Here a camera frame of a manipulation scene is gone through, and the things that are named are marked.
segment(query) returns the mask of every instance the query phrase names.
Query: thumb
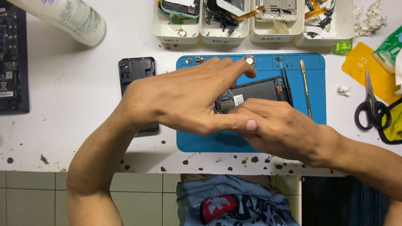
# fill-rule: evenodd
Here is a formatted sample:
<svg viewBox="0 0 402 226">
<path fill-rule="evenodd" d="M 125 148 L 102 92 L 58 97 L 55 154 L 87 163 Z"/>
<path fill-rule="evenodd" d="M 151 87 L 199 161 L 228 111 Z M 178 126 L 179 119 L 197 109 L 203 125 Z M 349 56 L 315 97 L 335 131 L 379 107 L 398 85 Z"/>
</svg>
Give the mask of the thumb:
<svg viewBox="0 0 402 226">
<path fill-rule="evenodd" d="M 253 132 L 257 130 L 257 122 L 250 116 L 238 113 L 215 114 L 212 117 L 213 128 L 218 131 Z"/>
</svg>

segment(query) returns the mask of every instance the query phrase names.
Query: white storage bin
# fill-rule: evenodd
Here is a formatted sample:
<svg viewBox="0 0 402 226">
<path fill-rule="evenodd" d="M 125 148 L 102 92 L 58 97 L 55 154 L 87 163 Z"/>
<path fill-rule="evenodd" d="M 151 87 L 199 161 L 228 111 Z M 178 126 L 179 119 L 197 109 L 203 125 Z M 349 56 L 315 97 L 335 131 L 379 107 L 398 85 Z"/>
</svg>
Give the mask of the white storage bin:
<svg viewBox="0 0 402 226">
<path fill-rule="evenodd" d="M 255 10 L 255 1 L 251 0 L 251 10 Z M 289 34 L 268 34 L 268 29 L 274 26 L 273 22 L 257 22 L 250 18 L 250 39 L 252 42 L 287 42 L 304 30 L 304 0 L 297 0 L 297 19 L 287 22 Z"/>
<path fill-rule="evenodd" d="M 355 21 L 353 19 L 353 1 L 336 0 L 334 14 L 332 15 L 331 31 L 337 32 L 333 38 L 312 39 L 304 31 L 296 37 L 298 46 L 334 46 L 345 40 L 353 38 L 355 33 Z"/>
<path fill-rule="evenodd" d="M 198 36 L 200 33 L 200 20 L 198 24 L 194 24 L 197 19 L 183 20 L 181 28 L 187 32 L 187 36 L 182 37 L 178 34 L 178 31 L 174 31 L 168 23 L 165 16 L 158 12 L 158 0 L 154 0 L 154 10 L 152 14 L 152 33 L 162 43 L 173 44 L 196 44 L 198 42 Z"/>
<path fill-rule="evenodd" d="M 244 1 L 244 11 L 245 13 L 250 11 L 250 0 Z M 228 29 L 222 31 L 219 22 L 211 21 L 211 24 L 207 24 L 205 19 L 207 18 L 207 13 L 204 8 L 202 14 L 200 15 L 201 24 L 201 36 L 202 40 L 208 44 L 226 44 L 226 45 L 240 45 L 243 40 L 248 36 L 250 30 L 250 19 L 245 19 L 239 21 L 239 27 L 234 30 L 234 32 L 228 37 Z"/>
</svg>

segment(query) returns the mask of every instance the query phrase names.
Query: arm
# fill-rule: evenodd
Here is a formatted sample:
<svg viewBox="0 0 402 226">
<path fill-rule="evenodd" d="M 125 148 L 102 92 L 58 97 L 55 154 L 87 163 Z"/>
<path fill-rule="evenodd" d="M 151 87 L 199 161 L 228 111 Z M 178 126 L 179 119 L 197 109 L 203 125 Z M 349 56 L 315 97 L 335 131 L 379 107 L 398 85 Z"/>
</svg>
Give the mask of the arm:
<svg viewBox="0 0 402 226">
<path fill-rule="evenodd" d="M 401 156 L 346 138 L 329 126 L 318 125 L 288 103 L 248 99 L 233 113 L 256 120 L 255 132 L 240 135 L 257 150 L 313 167 L 336 169 L 367 182 L 392 202 L 386 225 L 401 224 Z"/>
<path fill-rule="evenodd" d="M 256 76 L 244 60 L 212 58 L 199 66 L 131 83 L 114 112 L 85 140 L 70 164 L 66 183 L 70 225 L 123 225 L 109 188 L 139 129 L 157 122 L 196 134 L 254 131 L 257 125 L 249 116 L 213 113 L 216 98 L 244 73 Z M 193 106 L 183 104 L 190 99 L 197 100 Z"/>
</svg>

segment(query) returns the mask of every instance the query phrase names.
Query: fingernail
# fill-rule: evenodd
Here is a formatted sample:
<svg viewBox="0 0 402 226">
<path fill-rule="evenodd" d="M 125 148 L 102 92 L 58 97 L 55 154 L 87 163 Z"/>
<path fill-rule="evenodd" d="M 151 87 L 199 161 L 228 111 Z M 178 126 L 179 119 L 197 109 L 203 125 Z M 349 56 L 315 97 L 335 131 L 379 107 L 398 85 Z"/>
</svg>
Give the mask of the fingernail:
<svg viewBox="0 0 402 226">
<path fill-rule="evenodd" d="M 257 122 L 255 120 L 248 120 L 247 121 L 247 126 L 246 126 L 246 131 L 247 132 L 253 132 L 257 129 Z"/>
</svg>

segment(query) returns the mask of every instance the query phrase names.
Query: hand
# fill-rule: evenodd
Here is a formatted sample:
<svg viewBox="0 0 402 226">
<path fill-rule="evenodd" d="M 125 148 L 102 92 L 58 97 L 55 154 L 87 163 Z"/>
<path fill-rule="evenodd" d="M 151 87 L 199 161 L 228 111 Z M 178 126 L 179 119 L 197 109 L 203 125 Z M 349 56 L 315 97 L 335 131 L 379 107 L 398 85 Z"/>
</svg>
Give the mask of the hand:
<svg viewBox="0 0 402 226">
<path fill-rule="evenodd" d="M 218 131 L 254 131 L 252 117 L 214 114 L 217 97 L 256 71 L 244 60 L 211 58 L 201 65 L 132 82 L 116 108 L 136 129 L 157 122 L 172 129 L 207 135 Z"/>
<path fill-rule="evenodd" d="M 239 133 L 256 150 L 280 158 L 299 160 L 310 166 L 328 166 L 340 135 L 326 125 L 318 125 L 287 102 L 247 99 L 230 113 L 254 118 L 253 133 Z"/>
</svg>

